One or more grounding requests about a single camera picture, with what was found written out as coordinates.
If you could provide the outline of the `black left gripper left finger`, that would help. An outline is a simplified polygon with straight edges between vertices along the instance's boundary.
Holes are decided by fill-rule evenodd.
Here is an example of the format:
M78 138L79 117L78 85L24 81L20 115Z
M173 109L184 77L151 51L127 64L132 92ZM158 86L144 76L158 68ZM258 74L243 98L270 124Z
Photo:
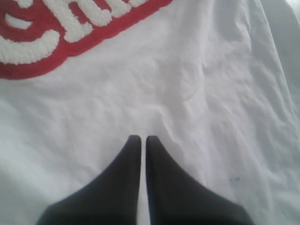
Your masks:
M128 137L109 166L93 181L50 205L39 225L135 225L141 173L142 141Z

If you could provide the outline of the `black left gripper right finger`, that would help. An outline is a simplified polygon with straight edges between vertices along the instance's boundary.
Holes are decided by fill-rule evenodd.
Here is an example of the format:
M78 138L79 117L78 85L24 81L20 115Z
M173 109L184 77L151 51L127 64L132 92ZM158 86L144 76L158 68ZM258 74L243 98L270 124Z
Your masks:
M157 136L146 139L146 183L152 225L252 225L246 210L185 172Z

